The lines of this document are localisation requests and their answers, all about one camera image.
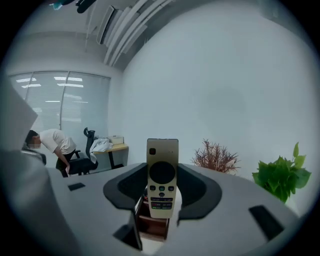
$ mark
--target green plant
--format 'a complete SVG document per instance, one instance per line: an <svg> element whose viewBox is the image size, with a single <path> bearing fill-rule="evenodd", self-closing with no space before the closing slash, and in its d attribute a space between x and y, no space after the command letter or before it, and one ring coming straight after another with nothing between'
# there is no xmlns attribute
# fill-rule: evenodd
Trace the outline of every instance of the green plant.
<svg viewBox="0 0 320 256"><path fill-rule="evenodd" d="M292 160L279 158L268 164L259 162L259 172L253 172L254 182L284 203L296 189L302 189L308 182L311 172L302 168L305 155L299 155L299 142L294 146Z"/></svg>

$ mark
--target circular button pad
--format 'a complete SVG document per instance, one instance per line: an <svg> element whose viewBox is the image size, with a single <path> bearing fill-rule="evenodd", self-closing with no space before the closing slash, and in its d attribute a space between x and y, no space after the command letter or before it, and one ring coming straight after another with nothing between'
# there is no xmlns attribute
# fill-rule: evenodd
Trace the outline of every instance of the circular button pad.
<svg viewBox="0 0 320 256"><path fill-rule="evenodd" d="M150 178L158 184L167 184L175 178L175 168L168 162L159 161L149 170Z"/></svg>

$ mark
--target window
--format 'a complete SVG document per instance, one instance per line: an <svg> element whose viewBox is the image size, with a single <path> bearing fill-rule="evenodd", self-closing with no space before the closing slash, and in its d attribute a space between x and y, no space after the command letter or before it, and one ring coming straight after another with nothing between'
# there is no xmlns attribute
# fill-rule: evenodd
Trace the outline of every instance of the window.
<svg viewBox="0 0 320 256"><path fill-rule="evenodd" d="M32 130L61 129L85 154L86 127L96 135L107 136L107 107L110 79L103 76L46 71L10 77L12 86L38 114ZM42 146L47 167L55 167L57 157Z"/></svg>
<svg viewBox="0 0 320 256"><path fill-rule="evenodd" d="M70 72L65 83L61 129L72 135L77 149L86 152L87 137L84 129L94 130L106 137L109 78Z"/></svg>

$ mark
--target fisheye lens view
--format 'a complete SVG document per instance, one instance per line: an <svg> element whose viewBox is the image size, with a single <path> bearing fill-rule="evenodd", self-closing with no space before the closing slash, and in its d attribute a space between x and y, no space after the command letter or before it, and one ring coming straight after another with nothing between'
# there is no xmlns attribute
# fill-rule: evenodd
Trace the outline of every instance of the fisheye lens view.
<svg viewBox="0 0 320 256"><path fill-rule="evenodd" d="M281 1L43 0L26 16L0 73L3 220L26 251L298 246L318 206L320 67Z"/></svg>

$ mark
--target red dried branches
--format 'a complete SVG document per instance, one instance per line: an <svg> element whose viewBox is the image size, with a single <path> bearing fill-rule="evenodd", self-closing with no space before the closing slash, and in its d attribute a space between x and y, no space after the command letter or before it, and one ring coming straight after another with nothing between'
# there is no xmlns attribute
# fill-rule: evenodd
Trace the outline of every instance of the red dried branches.
<svg viewBox="0 0 320 256"><path fill-rule="evenodd" d="M237 171L236 164L239 162L237 153L230 154L226 147L219 144L210 143L209 140L203 140L204 149L195 151L195 158L191 162L197 166L212 169L221 173Z"/></svg>

